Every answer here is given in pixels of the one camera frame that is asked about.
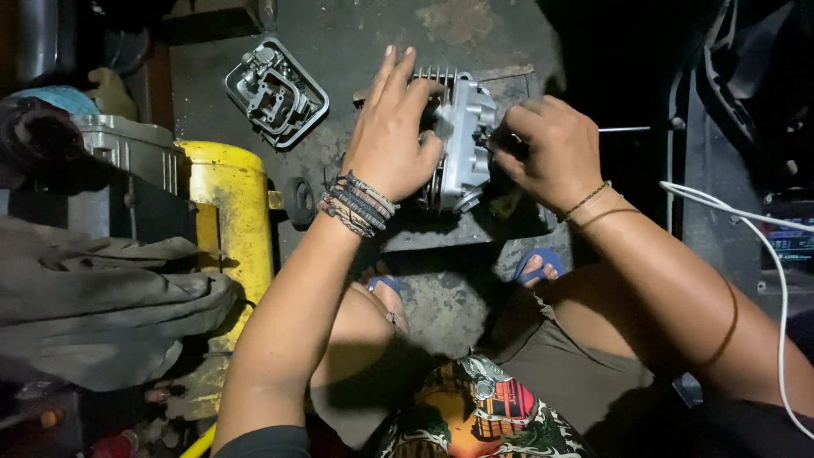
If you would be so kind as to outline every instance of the hand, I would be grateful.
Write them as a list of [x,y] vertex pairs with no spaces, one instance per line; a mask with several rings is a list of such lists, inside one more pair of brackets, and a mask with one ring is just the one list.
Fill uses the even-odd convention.
[[[528,143],[523,161],[510,152],[511,134]],[[574,208],[602,185],[597,125],[550,95],[510,108],[488,147],[510,178],[554,212]]]
[[430,93],[443,89],[436,81],[413,76],[415,50],[407,48],[396,65],[396,48],[387,47],[370,97],[353,131],[342,172],[353,175],[392,201],[416,192],[430,177],[443,149],[428,130],[418,143],[418,121]]

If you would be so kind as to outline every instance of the left hand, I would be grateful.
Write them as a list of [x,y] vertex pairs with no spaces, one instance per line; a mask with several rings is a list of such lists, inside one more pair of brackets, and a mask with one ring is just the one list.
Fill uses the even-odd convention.
[[430,94],[443,88],[425,78],[407,85],[415,55],[415,49],[407,48],[396,65],[396,47],[387,47],[342,166],[343,174],[353,170],[354,176],[394,202],[430,179],[444,146],[431,130],[418,142],[421,113]]

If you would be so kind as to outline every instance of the concrete floor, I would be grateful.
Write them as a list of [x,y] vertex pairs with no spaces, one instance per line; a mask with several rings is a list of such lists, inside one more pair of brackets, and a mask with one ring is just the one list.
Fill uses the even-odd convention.
[[[539,81],[559,71],[554,32],[533,0],[279,0],[275,35],[330,97],[328,117],[292,151],[275,152],[223,90],[223,77],[259,37],[176,46],[171,51],[176,136],[232,144],[254,152],[272,182],[305,176],[322,191],[354,127],[352,94],[367,87],[385,47],[415,46],[419,64],[475,71],[533,64]],[[279,261],[302,238],[289,222],[277,224]],[[416,340],[428,350],[464,355],[499,310],[517,260],[534,246],[550,246],[572,265],[567,229],[505,243],[389,253],[402,280]],[[364,247],[354,271],[378,254]]]

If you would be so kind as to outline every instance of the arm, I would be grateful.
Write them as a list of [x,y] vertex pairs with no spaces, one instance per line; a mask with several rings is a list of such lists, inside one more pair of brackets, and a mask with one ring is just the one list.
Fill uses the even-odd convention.
[[[441,152],[432,134],[418,144],[418,121],[434,88],[413,81],[415,52],[396,65],[389,46],[343,164],[343,171],[390,200],[415,192]],[[325,353],[345,276],[361,238],[319,214],[255,307],[238,339],[218,412],[212,452],[274,425],[304,425],[304,394]]]
[[[508,131],[529,144],[527,160],[501,148]],[[597,127],[560,100],[512,108],[494,139],[507,174],[554,212],[572,209],[602,184]],[[580,206],[570,223],[628,281],[699,380],[733,398],[781,404],[780,329],[746,295],[613,189]],[[789,400],[810,416],[814,368],[786,344]]]

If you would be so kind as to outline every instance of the white cable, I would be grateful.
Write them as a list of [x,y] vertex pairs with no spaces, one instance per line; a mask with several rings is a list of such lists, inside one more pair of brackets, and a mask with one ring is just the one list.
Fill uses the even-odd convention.
[[803,224],[798,224],[796,222],[788,222],[783,221],[781,219],[769,218],[766,216],[762,216],[759,214],[751,214],[749,212],[741,211],[738,209],[734,209],[729,205],[726,205],[722,200],[716,199],[705,192],[698,191],[693,189],[692,187],[681,186],[680,184],[670,183],[666,181],[659,182],[659,185],[667,191],[672,192],[677,196],[684,197],[685,199],[690,199],[698,202],[699,204],[706,205],[707,207],[712,207],[713,209],[719,209],[721,211],[736,214],[740,217],[740,220],[743,221],[762,241],[766,248],[768,248],[769,254],[772,255],[772,260],[774,261],[774,265],[777,268],[777,274],[780,276],[780,290],[782,296],[782,303],[781,303],[781,312],[780,312],[780,343],[777,346],[777,380],[780,383],[780,399],[783,402],[783,407],[786,409],[786,413],[789,414],[789,418],[794,425],[800,431],[803,431],[809,438],[814,439],[814,434],[809,431],[799,420],[797,420],[797,416],[794,414],[794,411],[791,410],[791,406],[789,405],[789,399],[786,397],[786,364],[785,364],[785,356],[786,356],[786,318],[788,318],[789,314],[789,291],[786,287],[786,274],[783,272],[783,266],[780,264],[780,258],[777,256],[777,253],[774,251],[772,244],[766,240],[766,237],[763,235],[763,232],[760,231],[752,221],[749,221],[747,218],[757,219],[763,222],[770,222],[772,224],[777,224],[778,226],[783,227],[793,227],[794,229],[799,229],[801,231],[808,231],[814,232],[813,226],[805,226]]

